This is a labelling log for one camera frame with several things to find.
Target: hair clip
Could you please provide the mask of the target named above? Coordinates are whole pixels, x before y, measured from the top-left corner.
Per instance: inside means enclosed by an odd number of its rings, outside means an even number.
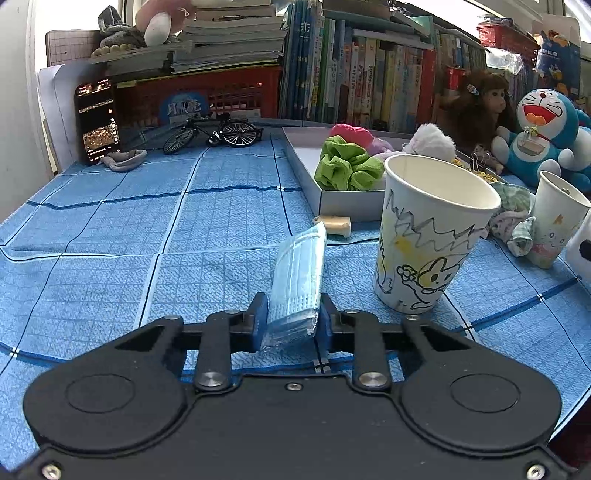
[[[478,90],[476,89],[476,87],[474,85],[472,85],[471,83],[468,84],[468,86],[466,87],[466,90],[468,90],[468,92],[470,92],[472,95],[480,95],[480,93],[478,92]]]

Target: wall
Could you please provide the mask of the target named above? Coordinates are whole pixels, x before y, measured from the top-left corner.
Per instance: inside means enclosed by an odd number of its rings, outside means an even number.
[[[52,177],[33,121],[40,113],[32,55],[27,55],[34,48],[28,35],[32,18],[30,0],[6,0],[0,6],[0,221]]]

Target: doll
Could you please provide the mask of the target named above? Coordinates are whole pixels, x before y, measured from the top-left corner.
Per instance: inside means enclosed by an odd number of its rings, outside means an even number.
[[[515,131],[517,124],[503,75],[476,70],[464,79],[460,96],[448,108],[446,133],[456,148],[469,157],[482,159],[497,174],[503,165],[490,153],[497,127]]]
[[[492,152],[501,163],[531,187],[538,185],[541,171],[561,176],[565,168],[576,170],[571,147],[579,116],[568,98],[555,90],[533,90],[517,104],[517,118],[521,133],[499,127],[492,141]]]

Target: metal rivet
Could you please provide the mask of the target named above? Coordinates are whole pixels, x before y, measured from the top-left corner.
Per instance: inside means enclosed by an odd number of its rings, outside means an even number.
[[[289,391],[299,392],[302,388],[304,388],[304,385],[301,383],[288,383],[285,387]]]
[[[205,372],[199,377],[199,385],[204,387],[219,387],[226,381],[226,377],[220,372]]]
[[[52,463],[45,465],[41,469],[41,474],[47,478],[47,480],[60,480],[61,478],[61,470]]]
[[[546,468],[544,465],[533,465],[527,470],[527,480],[540,480],[544,478]]]
[[[364,387],[383,387],[387,382],[386,376],[380,372],[365,372],[359,376],[359,383]]]

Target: white paper cup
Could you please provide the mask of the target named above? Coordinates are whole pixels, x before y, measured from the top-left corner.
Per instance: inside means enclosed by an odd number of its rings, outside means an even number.
[[[534,243],[527,258],[540,268],[550,268],[576,233],[591,203],[560,177],[543,171],[535,194]]]
[[[419,314],[435,305],[501,206],[487,182],[435,158],[395,155],[387,178],[375,291]]]

